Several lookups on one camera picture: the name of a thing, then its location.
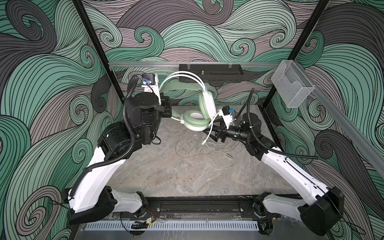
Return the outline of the mint green headphones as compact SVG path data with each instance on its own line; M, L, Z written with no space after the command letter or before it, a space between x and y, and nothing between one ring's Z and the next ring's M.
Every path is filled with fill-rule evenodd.
M159 91L180 93L180 106L196 104L199 107L184 113L172 111L171 118L189 130L204 131L213 126L215 118L219 115L214 94L205 86L203 80L192 72L178 71L170 74L161 82Z

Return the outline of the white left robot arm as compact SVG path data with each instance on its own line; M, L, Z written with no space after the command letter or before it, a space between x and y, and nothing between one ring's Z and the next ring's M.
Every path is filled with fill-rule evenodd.
M115 171L132 154L157 139L162 118L172 116L170 98L152 92L128 96L123 105L123 120L105 128L89 165L62 197L70 205L70 225L97 222L111 213L143 216L148 201L141 192L121 193L107 185Z

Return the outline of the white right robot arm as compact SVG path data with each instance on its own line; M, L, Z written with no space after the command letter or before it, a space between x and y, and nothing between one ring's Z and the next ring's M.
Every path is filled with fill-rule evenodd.
M272 218L287 216L301 221L311 232L324 236L341 220L344 194L329 188L297 164L261 133L262 122L256 114L243 114L236 125L227 127L222 120L214 123L213 132L204 130L214 141L232 139L244 144L248 153L272 168L300 195L300 199L264 192L255 198L255 214L265 221L259 224L262 234L272 231Z

